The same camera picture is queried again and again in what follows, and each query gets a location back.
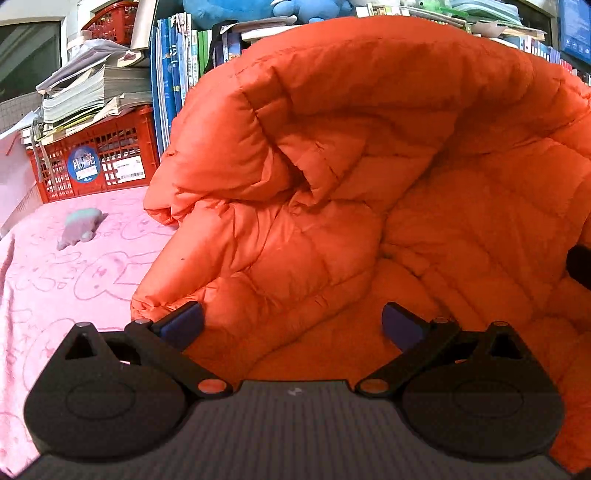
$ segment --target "round black disc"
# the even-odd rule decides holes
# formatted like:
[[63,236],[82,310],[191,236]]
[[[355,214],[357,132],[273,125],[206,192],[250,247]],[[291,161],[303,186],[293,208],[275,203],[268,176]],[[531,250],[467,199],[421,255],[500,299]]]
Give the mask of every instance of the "round black disc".
[[25,421],[36,445],[54,455],[98,460],[145,451],[168,436],[185,410],[181,387],[138,365],[92,369],[49,391],[32,391]]
[[404,390],[402,409],[424,440],[452,455],[513,461],[545,452],[560,430],[563,404],[523,364],[499,358],[429,370]]

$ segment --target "red plastic crate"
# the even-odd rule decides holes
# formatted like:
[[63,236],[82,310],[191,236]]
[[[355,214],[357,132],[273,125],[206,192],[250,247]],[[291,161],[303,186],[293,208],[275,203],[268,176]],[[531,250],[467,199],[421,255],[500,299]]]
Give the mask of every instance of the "red plastic crate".
[[160,163],[150,106],[87,127],[45,150],[51,169],[37,147],[41,179],[34,154],[29,154],[43,203],[146,186]]
[[137,12],[137,2],[117,2],[99,11],[82,30],[92,32],[92,38],[103,38],[129,47]]

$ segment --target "gray ribbed surface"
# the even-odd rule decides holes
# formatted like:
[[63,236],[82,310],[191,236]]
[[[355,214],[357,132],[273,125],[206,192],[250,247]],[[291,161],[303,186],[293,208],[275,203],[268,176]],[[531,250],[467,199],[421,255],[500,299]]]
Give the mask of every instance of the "gray ribbed surface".
[[387,401],[344,382],[245,382],[156,451],[114,465],[41,458],[20,480],[565,480],[546,457],[470,463],[425,445]]

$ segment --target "blue round sticker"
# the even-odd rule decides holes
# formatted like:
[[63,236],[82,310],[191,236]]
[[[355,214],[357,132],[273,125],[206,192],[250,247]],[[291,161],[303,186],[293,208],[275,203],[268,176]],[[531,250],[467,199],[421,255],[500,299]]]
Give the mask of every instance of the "blue round sticker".
[[68,173],[78,183],[90,183],[99,176],[100,159],[94,148],[78,147],[68,157]]

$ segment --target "pink bedsheet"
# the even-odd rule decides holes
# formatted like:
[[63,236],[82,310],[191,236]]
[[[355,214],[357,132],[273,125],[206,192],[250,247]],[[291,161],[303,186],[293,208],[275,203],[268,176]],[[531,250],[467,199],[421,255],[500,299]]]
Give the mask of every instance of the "pink bedsheet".
[[[174,229],[142,209],[145,188],[43,205],[0,241],[0,469],[16,475],[38,453],[22,419],[27,393],[76,322],[122,329],[129,301]],[[96,237],[58,252],[66,215],[96,207]]]

